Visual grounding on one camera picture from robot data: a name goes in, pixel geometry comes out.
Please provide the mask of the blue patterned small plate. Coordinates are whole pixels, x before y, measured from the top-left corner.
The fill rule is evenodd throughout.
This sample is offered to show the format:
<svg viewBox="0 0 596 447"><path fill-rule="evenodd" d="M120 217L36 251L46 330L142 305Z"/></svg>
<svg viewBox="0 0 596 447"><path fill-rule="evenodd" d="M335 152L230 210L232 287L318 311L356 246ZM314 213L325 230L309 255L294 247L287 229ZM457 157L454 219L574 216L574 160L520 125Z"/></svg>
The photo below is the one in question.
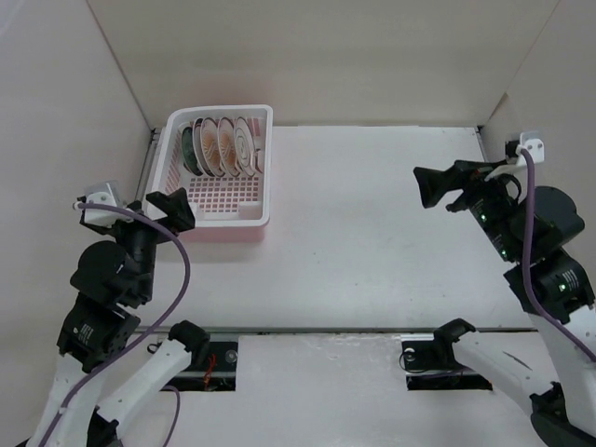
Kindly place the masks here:
<svg viewBox="0 0 596 447"><path fill-rule="evenodd" d="M196 163L191 127L185 127L183 129L181 137L181 147L184 165L191 173L198 176L200 172Z"/></svg>

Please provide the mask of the orange sunburst plate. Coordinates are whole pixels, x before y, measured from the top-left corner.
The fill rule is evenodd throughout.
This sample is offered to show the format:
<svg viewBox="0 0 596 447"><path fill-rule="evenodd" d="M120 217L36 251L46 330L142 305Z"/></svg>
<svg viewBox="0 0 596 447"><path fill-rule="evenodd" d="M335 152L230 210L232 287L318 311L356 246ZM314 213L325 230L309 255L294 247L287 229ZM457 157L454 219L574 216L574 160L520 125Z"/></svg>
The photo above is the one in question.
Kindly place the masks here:
<svg viewBox="0 0 596 447"><path fill-rule="evenodd" d="M238 177L237 154L234 139L234 125L230 118L223 117L218 123L218 149L222 169L231 177Z"/></svg>
<svg viewBox="0 0 596 447"><path fill-rule="evenodd" d="M214 177L223 177L218 144L217 125L212 118L204 118L200 126L200 143L203 157Z"/></svg>

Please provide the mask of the white grey pattern plate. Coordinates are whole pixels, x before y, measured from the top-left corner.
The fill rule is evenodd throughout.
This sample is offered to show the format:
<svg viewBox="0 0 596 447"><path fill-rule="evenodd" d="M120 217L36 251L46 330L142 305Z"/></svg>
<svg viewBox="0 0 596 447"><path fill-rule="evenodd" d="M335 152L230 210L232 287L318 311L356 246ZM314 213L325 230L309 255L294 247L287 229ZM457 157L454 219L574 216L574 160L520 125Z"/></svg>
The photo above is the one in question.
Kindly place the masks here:
<svg viewBox="0 0 596 447"><path fill-rule="evenodd" d="M249 177L256 173L255 144L248 121L239 117L234 125L234 140L238 167Z"/></svg>

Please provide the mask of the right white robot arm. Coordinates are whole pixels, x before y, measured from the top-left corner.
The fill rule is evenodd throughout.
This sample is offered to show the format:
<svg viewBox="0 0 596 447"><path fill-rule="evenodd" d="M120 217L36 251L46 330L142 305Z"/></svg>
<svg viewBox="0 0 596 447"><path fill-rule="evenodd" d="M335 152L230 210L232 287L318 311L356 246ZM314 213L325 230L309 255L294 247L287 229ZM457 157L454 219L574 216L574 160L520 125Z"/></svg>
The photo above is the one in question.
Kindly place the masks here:
<svg viewBox="0 0 596 447"><path fill-rule="evenodd" d="M448 211L469 211L511 268L505 274L522 311L539 333L557 377L547 380L523 360L489 346L456 318L428 340L404 344L410 372L468 368L505 393L548 446L595 442L595 292L565 245L584 229L563 191L520 183L505 162L458 160L446 170L415 168L422 205L456 192Z"/></svg>

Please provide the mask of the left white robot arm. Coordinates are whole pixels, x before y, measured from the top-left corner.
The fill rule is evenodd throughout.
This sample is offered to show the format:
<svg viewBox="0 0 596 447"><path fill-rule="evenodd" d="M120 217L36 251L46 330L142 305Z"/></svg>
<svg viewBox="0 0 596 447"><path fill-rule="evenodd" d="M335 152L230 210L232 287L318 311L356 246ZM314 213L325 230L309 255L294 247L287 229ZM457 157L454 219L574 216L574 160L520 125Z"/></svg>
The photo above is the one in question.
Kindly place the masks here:
<svg viewBox="0 0 596 447"><path fill-rule="evenodd" d="M103 239L81 254L70 279L77 296L57 340L57 367L47 403L26 446L119 446L129 424L184 369L202 367L210 335L183 320L174 324L151 358L117 391L101 396L112 366L158 329L186 294L189 255L179 234L196 226L187 192L148 194L162 212L153 220L142 202L124 204L111 182L88 188L74 203L82 226ZM153 297L158 245L170 242L183 260L183 283L164 313L142 334L134 310Z"/></svg>

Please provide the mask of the pink white dish rack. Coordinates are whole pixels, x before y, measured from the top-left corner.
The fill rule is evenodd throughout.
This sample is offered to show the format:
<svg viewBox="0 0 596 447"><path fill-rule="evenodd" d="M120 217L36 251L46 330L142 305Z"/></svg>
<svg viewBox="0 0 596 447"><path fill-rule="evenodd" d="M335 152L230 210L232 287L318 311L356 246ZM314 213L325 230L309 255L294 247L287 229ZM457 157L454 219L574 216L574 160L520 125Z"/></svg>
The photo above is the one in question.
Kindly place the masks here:
<svg viewBox="0 0 596 447"><path fill-rule="evenodd" d="M223 177L191 173L184 165L182 131L193 128L201 117L212 118L217 125L228 117L233 125L239 117L248 121L255 144L253 177L240 168L236 178L224 171ZM270 219L271 153L273 109L265 104L218 105L183 108L173 112L161 130L153 171L145 190L166 195L183 187L195 214L196 228L185 233L188 241L253 243L264 239Z"/></svg>

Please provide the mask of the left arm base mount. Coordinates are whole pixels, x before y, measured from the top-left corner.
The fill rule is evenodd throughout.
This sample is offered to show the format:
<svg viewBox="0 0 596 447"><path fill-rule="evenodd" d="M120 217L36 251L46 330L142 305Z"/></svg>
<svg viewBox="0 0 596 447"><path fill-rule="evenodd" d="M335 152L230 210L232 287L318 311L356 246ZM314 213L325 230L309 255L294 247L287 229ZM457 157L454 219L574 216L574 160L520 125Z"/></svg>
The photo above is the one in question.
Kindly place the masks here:
<svg viewBox="0 0 596 447"><path fill-rule="evenodd" d="M231 392L236 390L238 341L210 343L201 363L195 360L167 382L181 392Z"/></svg>

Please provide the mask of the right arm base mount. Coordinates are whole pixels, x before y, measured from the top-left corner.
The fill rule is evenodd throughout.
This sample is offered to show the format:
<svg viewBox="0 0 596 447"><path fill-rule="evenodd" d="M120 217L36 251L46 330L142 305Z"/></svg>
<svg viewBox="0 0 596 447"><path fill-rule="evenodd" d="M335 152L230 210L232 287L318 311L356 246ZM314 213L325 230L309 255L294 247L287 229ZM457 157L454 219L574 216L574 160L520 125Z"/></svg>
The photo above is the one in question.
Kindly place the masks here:
<svg viewBox="0 0 596 447"><path fill-rule="evenodd" d="M402 340L399 365L408 391L492 391L486 378L444 357L434 340Z"/></svg>

